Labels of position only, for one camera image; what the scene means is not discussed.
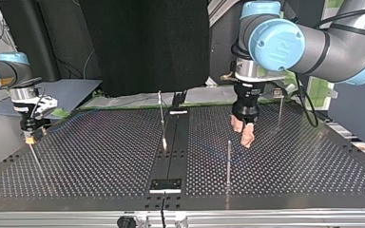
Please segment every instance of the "black curtain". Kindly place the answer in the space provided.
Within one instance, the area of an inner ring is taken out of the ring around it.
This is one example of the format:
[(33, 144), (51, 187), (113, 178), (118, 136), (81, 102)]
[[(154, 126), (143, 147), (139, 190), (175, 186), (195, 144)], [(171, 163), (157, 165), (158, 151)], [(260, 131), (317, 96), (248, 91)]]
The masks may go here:
[(206, 0), (81, 0), (80, 5), (109, 96), (205, 83)]

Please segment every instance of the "metal rod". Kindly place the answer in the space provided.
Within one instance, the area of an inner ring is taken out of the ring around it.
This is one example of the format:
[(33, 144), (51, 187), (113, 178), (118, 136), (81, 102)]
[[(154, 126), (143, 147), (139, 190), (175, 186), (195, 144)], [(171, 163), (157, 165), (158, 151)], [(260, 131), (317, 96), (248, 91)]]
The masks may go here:
[(162, 143), (163, 143), (163, 149), (164, 151), (167, 149), (167, 140), (165, 139), (165, 127), (164, 127), (164, 114), (163, 114), (163, 98), (162, 98), (162, 92), (159, 91), (158, 93), (159, 97), (159, 106), (160, 106), (160, 116), (161, 116), (161, 124), (162, 124)]
[(37, 154), (35, 153), (34, 148), (32, 147), (32, 144), (29, 144), (29, 148), (30, 148), (32, 157), (35, 159), (35, 162), (37, 163), (37, 166), (40, 169), (40, 172), (43, 175), (43, 178), (45, 179), (46, 176), (44, 175), (43, 167), (41, 166), (40, 160), (38, 159)]
[(231, 157), (232, 157), (232, 142), (227, 142), (227, 192), (230, 192), (230, 170), (231, 170)]
[(282, 96), (282, 97), (280, 98), (280, 108), (279, 108), (279, 125), (280, 125), (280, 119), (281, 119), (281, 117), (282, 117), (283, 99), (284, 99), (284, 97)]

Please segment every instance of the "robotic arm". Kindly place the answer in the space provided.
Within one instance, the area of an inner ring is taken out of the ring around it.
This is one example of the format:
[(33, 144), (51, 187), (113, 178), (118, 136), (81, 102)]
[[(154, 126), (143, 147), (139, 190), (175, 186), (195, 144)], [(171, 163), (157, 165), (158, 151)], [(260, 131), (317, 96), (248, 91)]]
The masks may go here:
[(25, 133), (26, 143), (33, 144), (33, 133), (44, 126), (43, 118), (56, 106), (50, 96), (39, 94), (36, 79), (31, 77), (29, 60), (21, 52), (0, 54), (0, 89), (6, 88), (14, 109), (22, 116), (20, 126)]
[[(338, 15), (359, 10), (365, 10), (365, 1), (345, 0)], [(258, 66), (313, 75), (332, 83), (365, 84), (365, 13), (338, 19), (328, 30), (296, 25), (279, 15), (278, 1), (253, 1), (243, 6), (236, 45), (235, 129), (237, 123), (253, 128), (264, 83), (281, 79), (259, 75)], [(253, 135), (246, 137), (254, 140)], [(242, 144), (249, 147), (251, 143)]]

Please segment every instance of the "perforated metal plate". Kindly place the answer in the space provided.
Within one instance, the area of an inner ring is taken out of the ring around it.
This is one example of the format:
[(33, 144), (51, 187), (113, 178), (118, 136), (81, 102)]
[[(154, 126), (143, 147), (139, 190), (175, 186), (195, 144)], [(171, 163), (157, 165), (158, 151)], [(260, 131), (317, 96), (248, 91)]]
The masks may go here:
[[(279, 121), (278, 104), (262, 105), (256, 140), (250, 149), (240, 145), (240, 134), (230, 125), (230, 113), (230, 106), (189, 109), (188, 161), (181, 208), (224, 207), (225, 201), (217, 202), (226, 196), (231, 202), (236, 201), (230, 204), (231, 209), (259, 206), (260, 201), (243, 198), (274, 200), (277, 204), (270, 204), (273, 208), (291, 203), (298, 208), (295, 202), (299, 199), (313, 207), (310, 202), (317, 199), (365, 196), (365, 155), (355, 149), (350, 152), (350, 148), (345, 148), (350, 144), (324, 124), (319, 128), (310, 126), (298, 106), (286, 104)], [(232, 184), (226, 194), (229, 140), (233, 144)]]
[(159, 110), (78, 112), (0, 173), (0, 199), (140, 199), (162, 136)]

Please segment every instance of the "white sticker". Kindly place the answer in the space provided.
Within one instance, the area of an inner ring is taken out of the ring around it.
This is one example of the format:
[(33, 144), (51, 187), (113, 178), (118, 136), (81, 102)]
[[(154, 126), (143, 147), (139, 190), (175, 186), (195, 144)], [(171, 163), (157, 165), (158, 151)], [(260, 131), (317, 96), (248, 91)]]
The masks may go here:
[(14, 110), (17, 112), (28, 112), (29, 108), (28, 107), (15, 107)]

